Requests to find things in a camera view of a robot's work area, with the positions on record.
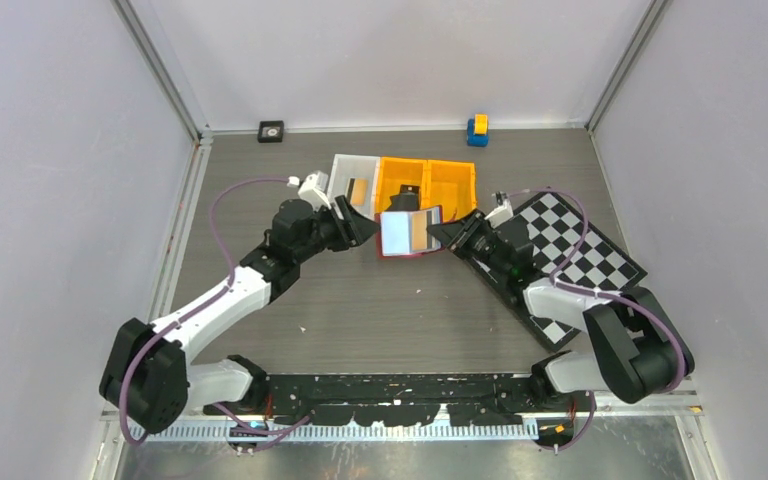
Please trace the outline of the orange gold credit card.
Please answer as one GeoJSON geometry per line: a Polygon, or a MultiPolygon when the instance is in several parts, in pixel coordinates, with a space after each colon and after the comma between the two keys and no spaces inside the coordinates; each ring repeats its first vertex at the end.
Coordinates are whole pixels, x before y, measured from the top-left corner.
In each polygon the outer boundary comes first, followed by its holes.
{"type": "Polygon", "coordinates": [[[366,178],[350,178],[346,190],[346,196],[350,204],[358,207],[365,206],[368,189],[369,181],[366,178]]]}

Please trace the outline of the red card holder wallet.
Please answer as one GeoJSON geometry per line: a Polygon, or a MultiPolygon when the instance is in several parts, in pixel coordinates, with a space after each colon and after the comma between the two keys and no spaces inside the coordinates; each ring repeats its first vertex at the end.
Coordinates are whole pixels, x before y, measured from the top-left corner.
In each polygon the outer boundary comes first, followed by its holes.
{"type": "Polygon", "coordinates": [[[412,212],[388,212],[385,211],[376,216],[380,225],[378,234],[378,253],[383,258],[397,257],[417,257],[440,251],[443,246],[434,239],[429,233],[432,241],[430,248],[426,251],[414,253],[410,248],[410,218],[413,212],[431,211],[433,218],[429,220],[430,225],[442,223],[443,209],[440,205],[432,206],[427,209],[421,209],[412,212]]]}

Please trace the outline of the dark grey credit card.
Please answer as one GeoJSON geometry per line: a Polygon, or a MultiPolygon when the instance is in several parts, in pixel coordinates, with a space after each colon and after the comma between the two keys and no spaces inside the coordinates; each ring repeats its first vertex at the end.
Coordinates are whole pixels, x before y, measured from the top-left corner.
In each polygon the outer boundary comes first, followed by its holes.
{"type": "Polygon", "coordinates": [[[388,212],[412,212],[420,209],[420,188],[416,185],[401,185],[399,192],[390,197],[388,212]]]}

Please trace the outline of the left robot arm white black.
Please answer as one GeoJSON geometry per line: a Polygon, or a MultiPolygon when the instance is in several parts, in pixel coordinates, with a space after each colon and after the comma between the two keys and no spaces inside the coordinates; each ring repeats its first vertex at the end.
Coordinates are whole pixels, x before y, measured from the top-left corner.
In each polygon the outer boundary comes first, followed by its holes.
{"type": "Polygon", "coordinates": [[[258,412],[267,398],[253,366],[226,359],[196,365],[213,340],[244,317],[284,294],[304,262],[323,251],[363,245],[378,224],[337,197],[314,207],[302,199],[281,203],[262,242],[219,284],[177,312],[152,322],[127,320],[118,329],[101,376],[100,395],[119,410],[122,430],[132,423],[144,435],[169,428],[185,411],[230,402],[258,412]]]}

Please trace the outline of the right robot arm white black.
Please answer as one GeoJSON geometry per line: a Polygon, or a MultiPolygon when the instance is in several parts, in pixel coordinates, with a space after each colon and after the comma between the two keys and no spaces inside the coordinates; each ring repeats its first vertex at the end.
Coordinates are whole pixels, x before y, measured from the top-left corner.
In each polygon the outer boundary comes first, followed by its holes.
{"type": "Polygon", "coordinates": [[[650,290],[588,289],[550,277],[535,265],[525,220],[494,225],[474,210],[428,232],[458,258],[488,267],[503,298],[530,316],[588,336],[591,352],[562,351],[532,366],[530,392],[540,408],[556,410],[572,392],[597,390],[634,404],[693,373],[692,353],[650,290]]]}

